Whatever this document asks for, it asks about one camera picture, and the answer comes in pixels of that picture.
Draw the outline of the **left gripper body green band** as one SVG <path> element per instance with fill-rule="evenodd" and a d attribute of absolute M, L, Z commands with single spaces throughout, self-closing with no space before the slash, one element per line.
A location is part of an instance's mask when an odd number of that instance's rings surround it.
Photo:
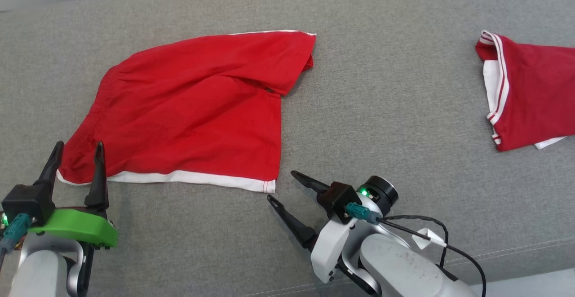
<path fill-rule="evenodd" d="M 33 226 L 29 233 L 47 233 L 94 246 L 116 247 L 118 232 L 104 217 L 75 209 L 56 209 L 45 225 Z"/>

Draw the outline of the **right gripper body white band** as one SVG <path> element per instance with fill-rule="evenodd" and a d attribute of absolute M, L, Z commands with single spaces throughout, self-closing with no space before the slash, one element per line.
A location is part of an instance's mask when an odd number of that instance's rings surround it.
<path fill-rule="evenodd" d="M 318 235 L 310 260 L 314 274 L 324 284 L 327 284 L 333 276 L 333 271 L 349 237 L 350 228 L 353 225 L 353 221 L 350 221 L 347 225 L 337 221 L 328 221 Z"/>

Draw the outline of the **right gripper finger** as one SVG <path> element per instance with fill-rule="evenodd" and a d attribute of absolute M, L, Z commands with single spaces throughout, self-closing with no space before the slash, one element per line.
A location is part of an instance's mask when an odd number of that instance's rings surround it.
<path fill-rule="evenodd" d="M 329 185 L 324 184 L 323 182 L 307 176 L 299 171 L 292 170 L 291 175 L 304 187 L 312 189 L 318 195 L 322 195 L 329 189 Z"/>
<path fill-rule="evenodd" d="M 294 238 L 296 238 L 300 246 L 308 251 L 312 251 L 318 237 L 316 231 L 312 227 L 304 225 L 301 221 L 289 213 L 285 209 L 285 206 L 275 197 L 267 195 L 267 200 L 277 215 L 279 215 L 280 219 L 285 223 L 286 227 L 293 234 Z"/>

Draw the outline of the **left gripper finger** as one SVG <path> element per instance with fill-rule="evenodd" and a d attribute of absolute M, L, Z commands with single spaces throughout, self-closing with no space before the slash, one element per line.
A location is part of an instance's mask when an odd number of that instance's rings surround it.
<path fill-rule="evenodd" d="M 64 142 L 58 141 L 54 146 L 49 159 L 47 160 L 39 178 L 33 185 L 54 185 L 56 172 L 58 171 L 63 158 Z"/>
<path fill-rule="evenodd" d="M 103 142 L 98 142 L 94 156 L 94 174 L 88 195 L 84 199 L 87 208 L 105 212 L 109 208 L 109 196 L 107 188 L 105 147 Z"/>

